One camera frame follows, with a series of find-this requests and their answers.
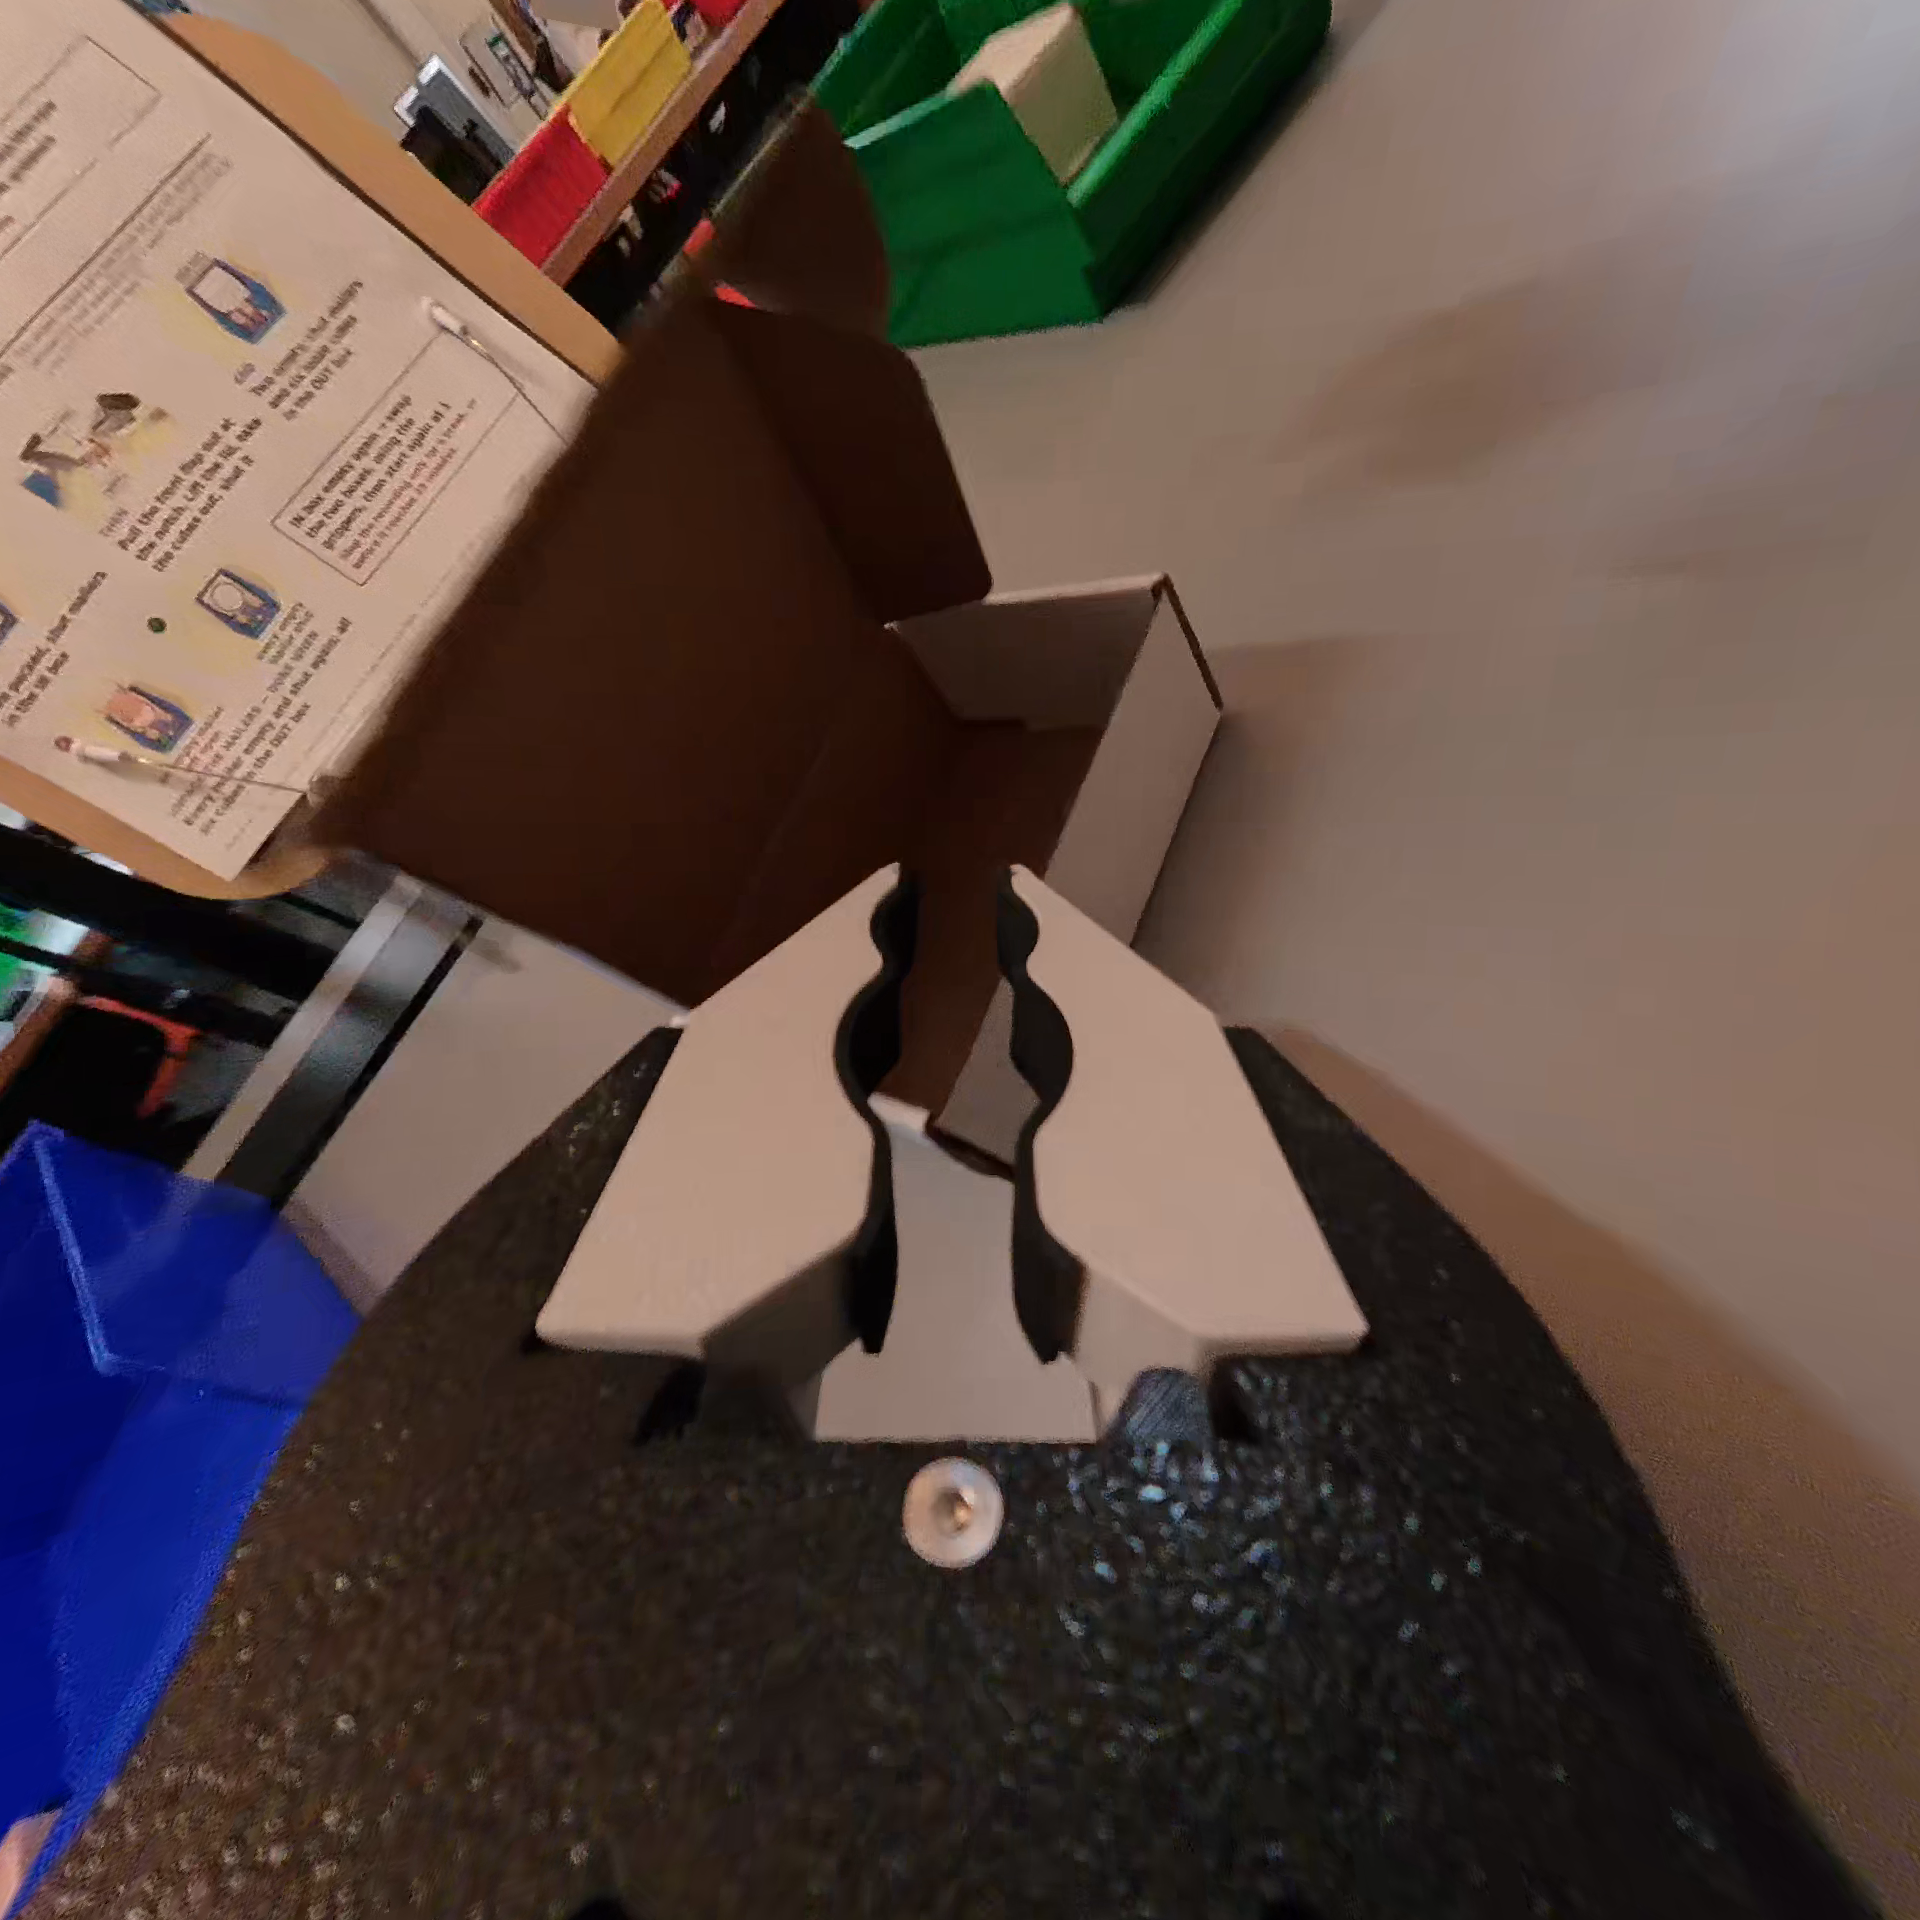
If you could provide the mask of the wooden workbench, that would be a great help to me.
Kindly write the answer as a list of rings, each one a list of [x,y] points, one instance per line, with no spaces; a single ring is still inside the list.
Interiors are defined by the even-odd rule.
[[[565,286],[598,248],[621,215],[643,191],[647,178],[664,165],[671,148],[699,121],[715,90],[732,78],[740,60],[753,48],[784,2],[750,2],[707,45],[685,78],[664,96],[655,119],[609,169],[589,204],[541,262],[541,274]]]

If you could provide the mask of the green plastic bin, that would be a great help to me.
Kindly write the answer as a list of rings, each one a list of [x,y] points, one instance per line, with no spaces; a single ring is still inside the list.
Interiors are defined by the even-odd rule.
[[[873,5],[813,81],[868,186],[891,340],[1104,319],[1320,56],[1329,2]],[[1055,161],[981,60],[1071,32],[1112,116]]]

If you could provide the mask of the metal page holder clip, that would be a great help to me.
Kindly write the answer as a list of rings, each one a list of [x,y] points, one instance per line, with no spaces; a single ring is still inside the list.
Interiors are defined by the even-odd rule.
[[[533,408],[535,418],[558,444],[567,445],[574,438],[575,424],[561,410],[555,410],[547,396],[520,376],[516,365],[497,357],[497,352],[473,329],[471,321],[435,298],[423,301],[423,316],[437,332],[492,368],[512,388],[512,393]]]
[[[264,791],[293,800],[325,800],[328,798],[340,783],[340,774],[313,774],[307,781],[288,783],[267,780],[260,774],[232,774],[219,773],[207,766],[188,766],[183,761],[157,759],[157,757],[141,757],[134,752],[104,746],[100,742],[88,742],[75,735],[57,735],[53,741],[55,752],[68,757],[75,762],[85,762],[104,773],[113,773],[120,777],[140,777],[153,783],[173,783],[173,785],[227,785],[227,789],[253,789]]]

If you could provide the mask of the yellow plastic bin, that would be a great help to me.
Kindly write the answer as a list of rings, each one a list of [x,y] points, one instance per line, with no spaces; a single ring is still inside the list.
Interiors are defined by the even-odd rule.
[[[559,97],[580,141],[617,166],[689,78],[693,60],[660,2],[637,2]]]

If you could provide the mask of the white cardboard mailer box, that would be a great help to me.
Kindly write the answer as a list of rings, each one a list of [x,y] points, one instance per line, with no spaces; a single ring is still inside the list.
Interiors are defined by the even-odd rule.
[[[881,1087],[1011,1164],[998,876],[1131,943],[1216,673],[1164,573],[995,591],[809,96],[715,230],[757,306],[678,276],[643,311],[310,833],[684,1005],[893,861],[918,958]]]
[[[943,93],[959,97],[971,89],[1001,96],[1061,185],[1078,178],[1119,125],[1087,24],[1071,2],[987,37]]]

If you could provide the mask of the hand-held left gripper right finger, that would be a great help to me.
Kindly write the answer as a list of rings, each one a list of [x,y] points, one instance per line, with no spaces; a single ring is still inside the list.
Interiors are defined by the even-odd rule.
[[[996,898],[1014,1137],[1013,1294],[1116,1425],[1145,1376],[1206,1399],[1237,1359],[1356,1352],[1368,1324],[1225,1028],[1011,869]]]

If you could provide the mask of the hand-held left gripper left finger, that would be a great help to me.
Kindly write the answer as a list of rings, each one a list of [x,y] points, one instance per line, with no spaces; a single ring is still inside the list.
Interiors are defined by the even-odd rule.
[[[879,866],[668,1030],[535,1334],[792,1399],[896,1309],[893,1141],[920,889]]]

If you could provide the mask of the blue plastic bin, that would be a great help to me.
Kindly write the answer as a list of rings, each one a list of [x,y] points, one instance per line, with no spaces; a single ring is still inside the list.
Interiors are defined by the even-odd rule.
[[[32,1121],[3,1164],[3,1826],[19,1904],[141,1740],[358,1316],[275,1206]]]

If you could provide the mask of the red plastic bin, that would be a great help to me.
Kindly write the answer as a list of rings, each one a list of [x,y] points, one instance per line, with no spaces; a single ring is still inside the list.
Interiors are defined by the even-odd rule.
[[[559,104],[480,191],[471,210],[544,270],[608,181],[605,157]]]

